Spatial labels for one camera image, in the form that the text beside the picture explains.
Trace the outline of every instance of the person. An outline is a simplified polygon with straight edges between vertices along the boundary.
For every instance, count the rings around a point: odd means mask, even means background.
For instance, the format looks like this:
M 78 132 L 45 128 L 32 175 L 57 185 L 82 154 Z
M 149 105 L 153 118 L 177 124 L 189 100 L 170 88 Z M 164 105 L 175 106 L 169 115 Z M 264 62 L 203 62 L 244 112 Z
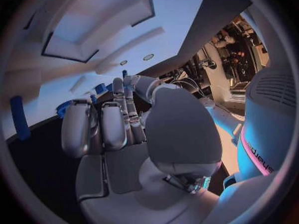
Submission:
M 212 37 L 212 42 L 216 48 L 224 48 L 228 44 L 234 44 L 236 41 L 226 30 L 222 29 L 219 35 Z

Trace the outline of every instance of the vent grille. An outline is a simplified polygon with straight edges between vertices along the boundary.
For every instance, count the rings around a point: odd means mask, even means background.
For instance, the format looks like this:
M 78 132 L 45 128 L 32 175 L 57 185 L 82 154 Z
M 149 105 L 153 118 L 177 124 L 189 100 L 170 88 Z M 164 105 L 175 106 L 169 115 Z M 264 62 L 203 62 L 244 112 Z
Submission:
M 283 105 L 296 107 L 295 85 L 291 75 L 271 74 L 261 77 L 256 94 Z

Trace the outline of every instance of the pink stripe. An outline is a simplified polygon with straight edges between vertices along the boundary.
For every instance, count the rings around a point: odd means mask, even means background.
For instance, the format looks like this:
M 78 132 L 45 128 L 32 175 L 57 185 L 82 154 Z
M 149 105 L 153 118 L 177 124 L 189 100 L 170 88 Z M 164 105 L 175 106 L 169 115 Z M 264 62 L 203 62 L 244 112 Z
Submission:
M 258 168 L 258 170 L 264 175 L 267 176 L 268 174 L 270 174 L 270 172 L 268 171 L 268 169 L 265 169 L 263 167 L 263 164 L 258 160 L 258 158 L 251 152 L 251 149 L 247 143 L 247 141 L 245 140 L 245 134 L 244 134 L 244 127 L 241 130 L 241 142 L 242 145 L 246 151 L 246 153 L 248 154 L 249 158 L 251 159 L 251 161 L 255 164 L 255 166 Z

